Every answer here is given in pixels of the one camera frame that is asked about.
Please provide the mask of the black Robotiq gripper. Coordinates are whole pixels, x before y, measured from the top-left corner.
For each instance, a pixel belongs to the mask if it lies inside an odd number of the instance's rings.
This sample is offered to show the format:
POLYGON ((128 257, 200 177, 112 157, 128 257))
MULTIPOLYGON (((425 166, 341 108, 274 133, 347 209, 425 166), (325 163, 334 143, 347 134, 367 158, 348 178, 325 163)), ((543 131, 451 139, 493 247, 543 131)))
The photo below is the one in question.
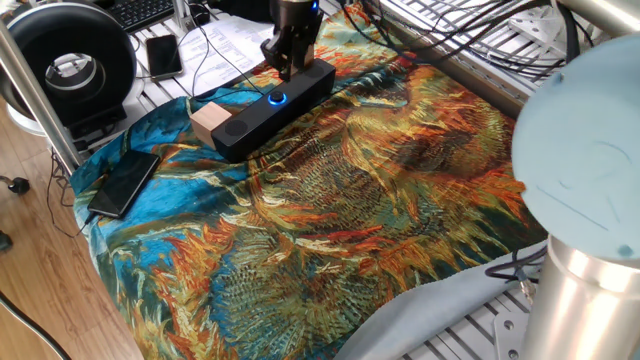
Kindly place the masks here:
POLYGON ((273 37, 260 45, 265 61, 283 81, 314 61, 314 44, 322 22, 318 0, 271 0, 273 37))

